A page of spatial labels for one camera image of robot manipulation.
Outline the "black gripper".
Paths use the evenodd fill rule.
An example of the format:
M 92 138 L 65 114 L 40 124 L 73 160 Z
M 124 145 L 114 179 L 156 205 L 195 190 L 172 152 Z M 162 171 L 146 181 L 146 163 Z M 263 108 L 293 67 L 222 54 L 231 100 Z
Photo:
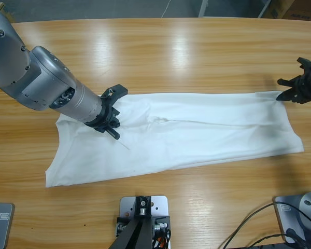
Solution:
M 311 102 L 311 71 L 305 72 L 297 79 L 290 80 L 278 79 L 277 83 L 295 89 L 288 89 L 276 98 L 277 101 L 292 101 L 294 103 L 304 104 Z
M 120 138 L 120 134 L 115 129 L 120 127 L 120 121 L 116 118 L 120 112 L 113 107 L 116 101 L 117 100 L 101 100 L 101 112 L 94 120 L 85 122 L 84 124 L 100 133 L 107 132 L 115 140 L 118 140 Z

